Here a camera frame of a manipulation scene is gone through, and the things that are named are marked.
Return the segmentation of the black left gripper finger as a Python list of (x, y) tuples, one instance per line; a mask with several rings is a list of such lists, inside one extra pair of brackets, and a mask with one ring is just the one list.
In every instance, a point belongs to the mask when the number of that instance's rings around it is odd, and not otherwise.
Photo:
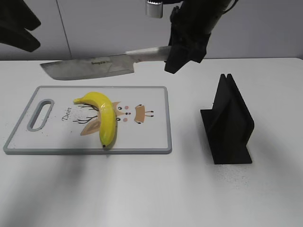
[(0, 21), (29, 31), (41, 25), (38, 17), (23, 0), (1, 0)]
[(26, 29), (6, 20), (0, 21), (0, 43), (27, 52), (33, 52), (41, 46), (40, 42)]

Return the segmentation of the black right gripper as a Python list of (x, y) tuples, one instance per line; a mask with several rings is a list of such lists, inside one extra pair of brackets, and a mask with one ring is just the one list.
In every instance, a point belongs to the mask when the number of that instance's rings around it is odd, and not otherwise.
[(164, 70), (175, 74), (189, 61), (200, 63), (210, 35), (222, 15), (233, 8), (231, 0), (184, 0), (170, 16), (171, 50)]

